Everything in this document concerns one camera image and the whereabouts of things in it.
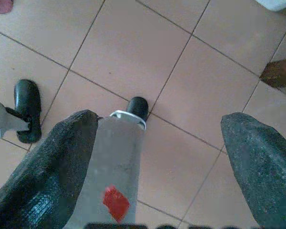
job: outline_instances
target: tiled floor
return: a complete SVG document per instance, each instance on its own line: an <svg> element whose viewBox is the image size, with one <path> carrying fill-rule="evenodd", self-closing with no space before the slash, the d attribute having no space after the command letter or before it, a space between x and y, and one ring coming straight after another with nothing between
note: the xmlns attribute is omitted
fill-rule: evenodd
<svg viewBox="0 0 286 229"><path fill-rule="evenodd" d="M34 80L43 136L75 111L148 100L137 222L150 228L257 225L220 121L243 111L286 138L286 88L258 80L284 58L286 15L254 0L16 0L0 15L0 101L13 107L17 80ZM0 186L29 149L0 140Z"/></svg>

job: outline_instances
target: white object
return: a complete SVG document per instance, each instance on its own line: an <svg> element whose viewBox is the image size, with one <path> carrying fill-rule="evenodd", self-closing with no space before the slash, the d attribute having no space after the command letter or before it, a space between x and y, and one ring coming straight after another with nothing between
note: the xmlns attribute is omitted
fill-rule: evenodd
<svg viewBox="0 0 286 229"><path fill-rule="evenodd" d="M256 0L268 10L279 11L286 8L286 0Z"/></svg>
<svg viewBox="0 0 286 229"><path fill-rule="evenodd" d="M24 131L29 130L29 123L9 114L4 105L0 103L0 138L7 130Z"/></svg>

